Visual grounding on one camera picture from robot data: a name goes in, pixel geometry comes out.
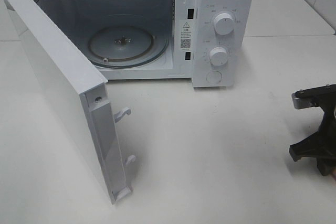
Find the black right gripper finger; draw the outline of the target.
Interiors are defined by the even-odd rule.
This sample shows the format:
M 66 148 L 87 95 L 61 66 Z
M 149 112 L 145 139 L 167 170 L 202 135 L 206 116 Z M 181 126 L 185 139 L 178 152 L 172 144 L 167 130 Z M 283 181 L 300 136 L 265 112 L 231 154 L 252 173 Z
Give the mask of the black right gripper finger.
M 289 154 L 297 162 L 303 157 L 315 158 L 317 169 L 322 176 L 330 175 L 335 170 L 335 139 L 325 136 L 308 136 L 292 144 Z
M 335 107 L 335 84 L 299 90 L 292 94 L 295 109 L 320 107 L 333 109 Z

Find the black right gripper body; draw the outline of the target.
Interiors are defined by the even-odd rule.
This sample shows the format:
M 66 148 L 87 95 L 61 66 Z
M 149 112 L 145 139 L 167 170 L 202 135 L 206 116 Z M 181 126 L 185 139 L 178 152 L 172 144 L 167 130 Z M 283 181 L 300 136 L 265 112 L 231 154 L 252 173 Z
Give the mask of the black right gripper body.
M 319 126 L 319 143 L 321 145 L 335 145 L 335 104 L 321 103 L 324 112 Z

